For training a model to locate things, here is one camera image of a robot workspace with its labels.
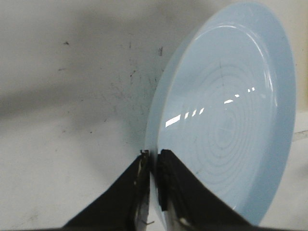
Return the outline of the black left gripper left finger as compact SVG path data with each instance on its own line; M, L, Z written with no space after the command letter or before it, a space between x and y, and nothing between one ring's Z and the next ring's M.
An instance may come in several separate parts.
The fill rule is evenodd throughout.
M141 151L120 177L64 228L146 228L149 214L150 155Z

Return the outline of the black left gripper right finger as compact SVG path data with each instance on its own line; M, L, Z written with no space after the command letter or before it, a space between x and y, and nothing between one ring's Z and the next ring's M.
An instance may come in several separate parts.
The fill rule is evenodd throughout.
M251 228L252 225L207 189L171 151L157 157L158 200L169 228Z

